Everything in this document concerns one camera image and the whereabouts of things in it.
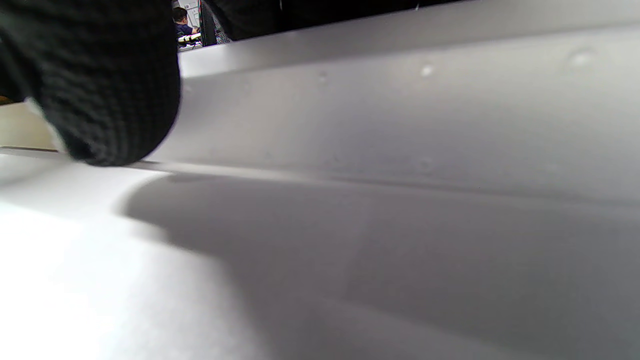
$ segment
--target blue shirt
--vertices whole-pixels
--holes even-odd
[[[193,32],[193,28],[187,24],[176,24],[175,32],[178,35],[178,37],[181,37],[184,35],[191,35],[191,33]]]

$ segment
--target water droplet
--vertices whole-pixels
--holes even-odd
[[[581,49],[569,56],[569,64],[572,67],[587,67],[593,63],[595,56],[596,53],[594,50]]]
[[[326,72],[320,72],[320,75],[318,75],[318,82],[320,83],[320,85],[326,85],[327,82],[329,82]]]
[[[420,76],[422,76],[423,78],[429,77],[429,76],[431,76],[433,74],[434,70],[435,69],[433,68],[432,64],[426,64],[420,70]]]
[[[429,158],[422,158],[418,160],[417,170],[421,174],[428,174],[433,170],[433,161]]]

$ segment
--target black knit fabric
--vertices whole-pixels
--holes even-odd
[[[70,155],[126,165],[153,151],[180,101],[167,0],[2,0],[5,69]]]

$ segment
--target white surface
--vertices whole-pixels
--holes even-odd
[[[638,6],[487,0],[183,54],[151,156],[179,174],[40,160],[0,184],[0,357],[637,359]]]

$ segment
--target dark hair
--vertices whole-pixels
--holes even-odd
[[[185,8],[173,8],[173,21],[180,21],[187,17],[187,10]]]

